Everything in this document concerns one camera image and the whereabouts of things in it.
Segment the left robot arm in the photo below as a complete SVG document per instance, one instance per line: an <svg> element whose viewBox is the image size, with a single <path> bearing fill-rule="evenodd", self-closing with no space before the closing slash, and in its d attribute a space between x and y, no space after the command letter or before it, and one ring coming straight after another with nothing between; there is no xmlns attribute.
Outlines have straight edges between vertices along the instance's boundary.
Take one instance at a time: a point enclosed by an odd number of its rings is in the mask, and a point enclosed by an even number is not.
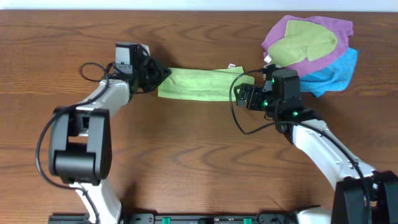
<svg viewBox="0 0 398 224"><path fill-rule="evenodd" d="M97 88L79 103L56 108L41 133L50 133L50 174L60 178L58 187L75 191L88 210L82 217L50 222L119 223L122 204L108 179L111 118L134 96L154 91L171 74L147 45L134 42L116 43L114 61L99 68Z"/></svg>

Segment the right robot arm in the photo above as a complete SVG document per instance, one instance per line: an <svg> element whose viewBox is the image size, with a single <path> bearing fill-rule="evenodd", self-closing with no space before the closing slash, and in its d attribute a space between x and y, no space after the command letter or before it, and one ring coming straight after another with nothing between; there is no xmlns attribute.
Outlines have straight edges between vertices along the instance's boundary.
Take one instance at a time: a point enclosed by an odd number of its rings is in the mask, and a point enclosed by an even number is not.
<svg viewBox="0 0 398 224"><path fill-rule="evenodd" d="M296 148L304 152L335 191L330 210L310 207L296 211L291 223L397 223L397 175L379 172L355 156L326 122L306 108L295 70L262 68L263 86L238 83L229 88L229 104L263 111Z"/></svg>

